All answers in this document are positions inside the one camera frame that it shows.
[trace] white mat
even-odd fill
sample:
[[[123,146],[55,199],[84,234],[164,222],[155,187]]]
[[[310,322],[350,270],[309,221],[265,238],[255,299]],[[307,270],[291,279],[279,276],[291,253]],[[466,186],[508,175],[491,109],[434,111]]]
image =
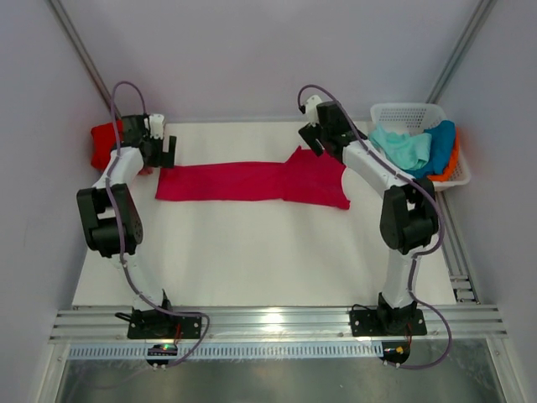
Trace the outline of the white mat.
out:
[[[303,123],[169,124],[177,165],[286,161]],[[174,305],[376,305],[388,249],[378,230],[381,199],[346,170],[351,209],[286,201],[156,201],[158,172],[130,186],[143,221],[140,247]],[[442,252],[422,260],[417,295],[455,298]],[[130,305],[123,273],[88,251],[74,305]]]

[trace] plastic basket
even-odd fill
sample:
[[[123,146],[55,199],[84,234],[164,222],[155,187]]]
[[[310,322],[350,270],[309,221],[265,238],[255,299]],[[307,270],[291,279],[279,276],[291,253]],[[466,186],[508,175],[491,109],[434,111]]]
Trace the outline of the plastic basket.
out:
[[[426,128],[438,126],[447,117],[441,107],[432,103],[378,103],[371,107],[371,119],[375,125],[381,123],[388,132],[419,134]],[[459,149],[459,158],[450,179],[434,182],[435,190],[465,185],[471,177],[462,149]]]

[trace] magenta towel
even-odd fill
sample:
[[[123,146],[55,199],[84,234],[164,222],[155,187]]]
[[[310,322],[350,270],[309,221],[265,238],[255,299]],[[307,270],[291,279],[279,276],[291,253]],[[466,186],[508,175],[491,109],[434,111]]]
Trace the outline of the magenta towel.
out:
[[[299,147],[284,163],[232,162],[160,170],[156,198],[169,202],[282,199],[348,210],[341,187],[345,166]]]

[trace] orange cloth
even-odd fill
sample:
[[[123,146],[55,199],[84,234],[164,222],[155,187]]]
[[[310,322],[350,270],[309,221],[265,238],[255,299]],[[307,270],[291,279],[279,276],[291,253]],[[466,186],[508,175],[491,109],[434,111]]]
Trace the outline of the orange cloth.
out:
[[[455,171],[456,163],[459,160],[459,147],[460,147],[460,130],[456,128],[455,143],[453,144],[453,150],[451,151],[451,157],[447,166],[442,172],[442,175],[428,175],[427,177],[432,181],[436,182],[445,182],[448,181],[451,177],[451,174]]]

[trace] wire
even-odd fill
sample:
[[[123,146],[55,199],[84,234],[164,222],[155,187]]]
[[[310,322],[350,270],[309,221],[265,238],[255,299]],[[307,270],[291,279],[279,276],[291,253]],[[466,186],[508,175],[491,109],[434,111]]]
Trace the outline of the wire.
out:
[[[409,178],[407,177],[406,175],[401,175],[398,171],[394,170],[390,165],[388,165],[384,160],[383,158],[377,153],[377,150],[375,149],[370,149],[368,147],[368,144],[365,142],[365,140],[363,140],[360,135],[359,135],[359,132],[358,130],[356,129],[356,127],[354,126],[354,122],[352,121],[351,117],[348,115],[347,111],[345,110],[345,108],[342,106],[342,104],[339,102],[339,100],[334,97],[330,92],[328,92],[325,88],[323,88],[322,86],[317,86],[316,84],[308,84],[306,86],[303,86],[302,88],[300,88],[300,91],[298,93],[298,96],[297,96],[297,103],[298,103],[298,107],[300,109],[300,107],[302,107],[301,105],[301,98],[302,98],[302,93],[307,90],[308,88],[314,88],[318,91],[321,91],[323,92],[325,95],[327,95],[333,102],[336,103],[336,105],[341,109],[341,111],[343,112],[343,116],[345,116],[345,119],[347,120],[347,122],[349,123],[349,126],[352,130],[352,133],[354,134],[354,136],[356,137],[356,140],[360,143],[360,145],[366,150],[366,152],[371,155],[371,157],[377,161],[387,172],[389,172],[390,174],[394,175],[396,178],[408,183],[409,185],[411,185],[412,187],[414,187],[419,193],[421,193],[423,195],[423,197],[431,204],[431,206],[433,206],[433,208],[435,209],[435,212],[436,212],[436,215],[438,216],[438,223],[439,223],[439,226],[438,226],[438,240],[436,241],[435,245],[430,248],[430,249],[427,249],[427,250],[424,250],[424,251],[421,251],[421,252],[416,252],[412,255],[412,263],[410,265],[410,272],[409,272],[409,281],[408,281],[408,284],[407,284],[407,287],[408,287],[408,291],[409,291],[409,294],[410,294],[410,297],[416,301],[417,303],[423,305],[423,306],[426,306],[427,308],[431,309],[441,320],[442,322],[444,323],[444,325],[446,326],[446,331],[447,331],[447,346],[446,346],[446,350],[444,351],[444,353],[435,361],[433,361],[432,363],[429,363],[429,364],[423,364],[423,365],[407,365],[407,364],[403,364],[403,365],[400,365],[399,368],[403,368],[403,369],[428,369],[428,368],[431,368],[431,367],[434,367],[438,364],[440,364],[442,361],[444,361],[444,359],[446,359],[447,355],[449,354],[449,352],[451,351],[451,345],[452,345],[452,341],[453,341],[453,336],[451,334],[451,328],[450,328],[450,325],[449,323],[447,322],[446,318],[442,315],[442,313],[436,309],[435,307],[433,307],[431,304],[428,304],[426,302],[423,302],[422,300],[418,299],[418,297],[415,295],[414,293],[414,290],[413,290],[413,284],[414,284],[414,276],[415,276],[415,271],[416,271],[416,267],[417,267],[417,259],[420,257],[420,256],[426,256],[427,254],[432,254],[433,252],[435,252],[441,245],[442,245],[442,242],[444,241],[444,234],[445,234],[445,231],[446,231],[446,225],[444,223],[444,218],[442,216],[442,213],[441,213],[441,210],[440,210],[440,207],[438,206],[438,204],[436,203],[435,199],[423,188],[421,187],[420,185],[418,185],[416,182],[414,182],[412,180],[412,178]]]
[[[133,283],[133,279],[131,278],[131,275],[128,272],[128,262],[127,260],[125,260],[125,233],[123,231],[123,222],[121,219],[119,208],[117,207],[116,199],[114,198],[114,195],[112,194],[112,189],[110,188],[110,177],[112,175],[112,172],[114,171],[114,168],[117,165],[117,162],[119,162],[120,155],[121,155],[121,139],[119,138],[119,130],[117,130],[117,124],[116,124],[114,111],[115,111],[115,106],[116,106],[115,104],[116,90],[123,84],[131,86],[132,88],[136,90],[136,92],[139,94],[140,99],[142,101],[143,114],[147,115],[147,110],[145,108],[145,101],[143,99],[142,92],[139,90],[139,88],[130,81],[118,82],[112,89],[112,99],[110,102],[110,116],[112,117],[112,125],[114,127],[114,134],[116,136],[117,153],[116,153],[116,157],[114,158],[114,161],[110,164],[110,167],[108,168],[107,177],[105,178],[105,187],[107,190],[108,198],[110,199],[110,203],[112,204],[112,209],[114,213],[116,214],[117,232],[119,235],[119,261],[121,262],[121,265],[123,267],[123,273],[125,274],[128,285],[131,287],[134,294],[136,294],[138,298],[140,298],[143,302],[151,306],[156,311],[162,312],[166,315],[171,315],[173,317],[202,317],[207,322],[205,328],[203,329],[203,332],[200,335],[200,338],[197,340],[194,346],[183,357],[181,357],[180,359],[176,359],[173,363],[168,365],[168,368],[170,368],[170,367],[174,367],[176,365],[179,365],[185,362],[186,359],[189,358],[194,353],[194,351],[200,346],[201,342],[207,335],[207,331],[209,330],[209,326],[211,324],[211,319],[209,318],[208,315],[206,315],[203,312],[168,311],[154,304],[150,299],[148,299],[144,294],[142,294],[142,292],[138,289],[138,287]]]
[[[123,267],[123,273],[125,274],[125,277],[127,279],[128,285],[131,287],[131,289],[133,290],[134,294],[136,294],[138,296],[138,298],[140,298],[143,302],[145,302],[146,304],[151,306],[156,311],[162,312],[162,313],[164,313],[166,315],[171,315],[173,317],[202,317],[202,318],[204,318],[206,320],[206,326],[203,329],[203,331],[201,332],[200,338],[196,341],[194,346],[192,346],[192,348],[189,351],[187,351],[185,353],[185,355],[183,355],[179,359],[176,359],[171,364],[167,365],[167,368],[172,368],[172,367],[177,366],[177,365],[179,365],[181,363],[184,363],[196,351],[196,349],[198,347],[200,347],[201,342],[206,337],[207,331],[209,330],[209,326],[211,324],[211,319],[209,318],[208,315],[206,315],[203,312],[168,311],[168,310],[166,310],[166,309],[154,304],[144,294],[142,294],[142,292],[136,287],[136,285],[133,283],[133,279],[131,278],[130,273],[128,272],[128,262],[127,262],[127,260],[125,260],[125,256],[124,256],[125,255],[125,233],[123,231],[123,221],[121,219],[121,214],[119,212],[119,208],[117,206],[116,199],[115,199],[114,195],[112,194],[112,189],[110,187],[110,178],[112,176],[112,172],[114,171],[114,169],[116,168],[117,163],[121,159],[121,139],[119,137],[119,130],[117,129],[116,114],[115,114],[116,90],[121,85],[128,85],[128,86],[131,86],[132,88],[134,88],[136,90],[136,92],[140,96],[140,100],[142,101],[142,109],[143,109],[143,114],[144,115],[147,115],[147,109],[145,107],[145,100],[143,99],[142,92],[132,82],[130,82],[130,81],[119,81],[114,86],[114,88],[112,89],[111,102],[110,102],[110,116],[112,117],[112,126],[114,128],[114,134],[116,136],[116,151],[117,152],[116,152],[116,157],[114,158],[114,161],[110,164],[110,167],[107,170],[107,173],[106,173],[107,176],[105,178],[105,188],[106,188],[106,191],[107,191],[108,198],[110,199],[110,204],[112,205],[112,209],[113,209],[113,211],[114,211],[114,213],[116,215],[117,233],[118,233],[118,236],[119,236],[119,261],[121,262],[121,265]],[[124,315],[124,314],[119,314],[119,315],[116,314],[116,317],[118,317],[119,319],[126,320],[127,317],[129,317],[129,316]],[[75,385],[73,386],[73,389],[69,393],[69,396],[67,397],[67,401],[71,402],[71,400],[73,398],[73,395],[75,393],[75,390],[78,387],[79,383],[82,383],[82,384],[84,384],[86,386],[89,386],[89,387],[91,387],[93,389],[110,390],[110,389],[114,389],[114,388],[117,388],[120,385],[125,384],[126,382],[128,382],[131,379],[136,378],[138,375],[144,373],[148,369],[149,368],[140,369],[139,371],[135,372],[134,374],[130,374],[125,379],[122,379],[121,381],[116,382],[113,385],[92,385],[89,382],[84,380],[84,373],[82,373],[79,376],[79,379],[76,381]]]
[[[371,309],[371,308],[369,308],[369,307],[367,307],[367,306],[365,306],[365,305],[360,305],[360,304],[354,304],[354,305],[352,306],[352,308],[351,308],[352,311],[357,311],[357,310],[354,309],[355,306],[357,306],[358,308],[363,308],[363,309],[365,309],[366,311],[373,311],[373,309]]]

